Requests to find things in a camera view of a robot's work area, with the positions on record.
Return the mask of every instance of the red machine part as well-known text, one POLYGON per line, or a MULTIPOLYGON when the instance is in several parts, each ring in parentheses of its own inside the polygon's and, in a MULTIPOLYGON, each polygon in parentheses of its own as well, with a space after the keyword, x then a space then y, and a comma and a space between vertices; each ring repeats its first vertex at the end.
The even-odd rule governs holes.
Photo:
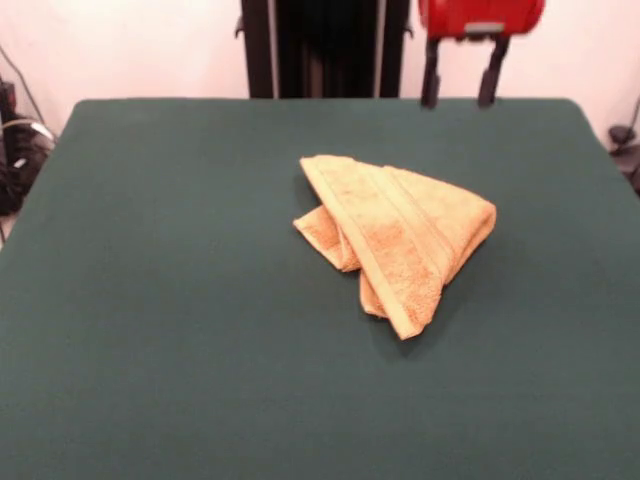
POLYGON ((540 20, 544 3, 544 0, 419 0, 422 25, 431 38, 528 33, 540 20))
POLYGON ((502 62, 512 35, 530 32, 536 26, 544 0, 418 0, 422 25, 427 29, 427 61, 421 103, 435 108, 438 102, 438 47, 441 40, 491 39, 495 49, 485 70, 478 94, 478 105, 493 105, 502 62))

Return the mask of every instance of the green felt surface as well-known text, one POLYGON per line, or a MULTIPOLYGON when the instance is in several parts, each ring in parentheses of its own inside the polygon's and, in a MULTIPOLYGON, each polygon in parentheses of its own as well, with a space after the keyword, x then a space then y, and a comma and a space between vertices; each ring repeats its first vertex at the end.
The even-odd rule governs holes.
POLYGON ((80 104, 0 253, 0 478, 640 478, 640 205, 564 101, 80 104), (498 207, 400 343, 291 225, 353 155, 498 207))

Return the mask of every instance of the black bracket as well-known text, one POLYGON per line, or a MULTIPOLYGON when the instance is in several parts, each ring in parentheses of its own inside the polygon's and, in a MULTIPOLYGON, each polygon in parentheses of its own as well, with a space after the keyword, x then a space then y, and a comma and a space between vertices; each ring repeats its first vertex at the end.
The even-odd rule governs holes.
MULTIPOLYGON (((462 41, 465 39, 481 40, 481 38, 457 38, 462 41)), ((427 60, 424 67, 424 81, 422 83, 422 97, 420 103, 426 108, 435 108, 438 103, 438 92, 440 90, 440 75, 438 75, 438 47, 440 46, 440 38, 427 39, 427 60)), ((480 93, 478 94, 478 105, 480 108, 488 108, 494 104, 496 100, 496 90, 498 88, 498 80, 500 79, 500 70, 502 62, 507 55, 509 49, 509 41, 511 37, 496 36, 493 37, 496 43, 489 68, 482 75, 482 83, 480 84, 480 93)))
POLYGON ((236 22, 236 29, 233 32, 233 37, 238 38, 238 35, 240 35, 240 33, 244 33, 244 18, 242 18, 242 15, 240 15, 238 21, 236 22))
POLYGON ((435 108, 438 103, 438 92, 440 91, 440 75, 438 75, 439 46, 439 38, 427 39, 427 60, 424 66, 424 80, 420 100, 422 106, 427 108, 435 108))
POLYGON ((500 70, 502 69, 502 62, 509 49, 510 39, 510 37, 495 38, 496 46, 491 54, 489 68, 484 71, 482 83, 480 84, 480 93, 478 94, 478 105, 480 108, 490 107, 496 100, 500 70))
POLYGON ((413 25, 411 25, 411 22, 409 20, 407 20, 407 23, 404 26, 404 33, 409 34, 409 38, 413 40, 413 25))

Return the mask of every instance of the folded towel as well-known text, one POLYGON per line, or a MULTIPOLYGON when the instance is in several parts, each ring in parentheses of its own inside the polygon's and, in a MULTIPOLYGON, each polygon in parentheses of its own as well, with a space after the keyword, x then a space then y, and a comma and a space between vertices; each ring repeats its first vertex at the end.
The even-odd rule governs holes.
POLYGON ((493 230, 496 208, 453 185, 348 157, 300 161, 322 206, 295 220, 337 269, 362 269, 360 302, 401 339, 433 318, 444 285, 493 230))

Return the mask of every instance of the black cable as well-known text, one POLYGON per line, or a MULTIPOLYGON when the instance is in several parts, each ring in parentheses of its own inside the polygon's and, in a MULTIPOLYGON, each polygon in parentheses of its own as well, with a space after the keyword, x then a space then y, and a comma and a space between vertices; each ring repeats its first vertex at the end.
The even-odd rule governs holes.
POLYGON ((22 83, 22 86, 24 87, 25 92, 27 92, 27 97, 29 97, 29 101, 33 105, 33 108, 36 111, 36 114, 38 115, 38 120, 40 120, 40 123, 42 123, 43 125, 46 125, 46 122, 44 121, 44 117, 42 116, 42 112, 40 111, 40 107, 38 107, 36 100, 33 98, 33 94, 31 93, 31 90, 27 85, 27 81, 25 80, 24 75, 22 74, 20 69, 16 66, 16 64, 11 61, 11 58, 9 58, 9 55, 7 55, 7 52, 4 50, 4 48, 2 48, 2 45, 0 45, 0 55, 4 57, 5 61, 9 64, 9 66, 13 69, 13 71, 16 72, 16 75, 18 75, 18 78, 20 79, 20 83, 22 83))

